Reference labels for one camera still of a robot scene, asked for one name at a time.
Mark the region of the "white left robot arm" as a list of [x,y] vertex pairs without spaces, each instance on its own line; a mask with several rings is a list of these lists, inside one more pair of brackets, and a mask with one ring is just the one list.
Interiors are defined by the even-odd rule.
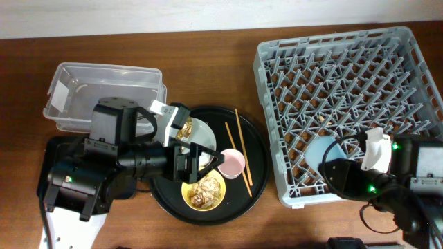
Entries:
[[137,182],[196,183],[222,164],[218,151],[175,138],[189,115],[182,104],[153,100],[145,109],[126,98],[100,98],[89,135],[42,169],[40,248],[91,248],[113,200],[132,197]]

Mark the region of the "pink plastic cup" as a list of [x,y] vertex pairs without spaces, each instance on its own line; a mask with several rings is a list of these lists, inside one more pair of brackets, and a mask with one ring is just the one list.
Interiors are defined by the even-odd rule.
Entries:
[[235,160],[233,149],[225,149],[221,153],[224,155],[224,162],[218,166],[221,175],[227,179],[235,179],[242,174],[242,166]]

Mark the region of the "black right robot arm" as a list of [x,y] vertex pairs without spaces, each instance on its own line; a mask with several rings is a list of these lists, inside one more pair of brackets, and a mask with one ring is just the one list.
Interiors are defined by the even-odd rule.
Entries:
[[329,153],[348,138],[331,142],[318,164],[330,191],[364,208],[394,216],[405,242],[442,247],[442,142],[418,135],[355,135],[361,162]]

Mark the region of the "light blue plastic cup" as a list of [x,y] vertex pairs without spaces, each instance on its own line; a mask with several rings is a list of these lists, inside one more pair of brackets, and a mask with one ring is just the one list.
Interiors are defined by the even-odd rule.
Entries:
[[[313,142],[311,142],[308,148],[305,150],[305,162],[316,173],[320,173],[319,167],[323,161],[323,156],[327,148],[335,141],[336,139],[332,136],[321,136],[314,139]],[[329,151],[326,161],[329,162],[337,158],[347,159],[347,154],[341,149],[339,145],[334,145],[334,147]]]

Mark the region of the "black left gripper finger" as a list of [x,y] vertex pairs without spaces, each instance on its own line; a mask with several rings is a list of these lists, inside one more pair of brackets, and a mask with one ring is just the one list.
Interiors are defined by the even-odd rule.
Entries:
[[215,162],[207,165],[203,169],[200,169],[197,160],[192,159],[188,162],[188,182],[197,183],[212,170],[220,166],[223,162],[224,159],[217,159]]
[[224,155],[221,152],[215,151],[195,142],[190,143],[190,157],[200,159],[203,157],[205,163],[224,162]]

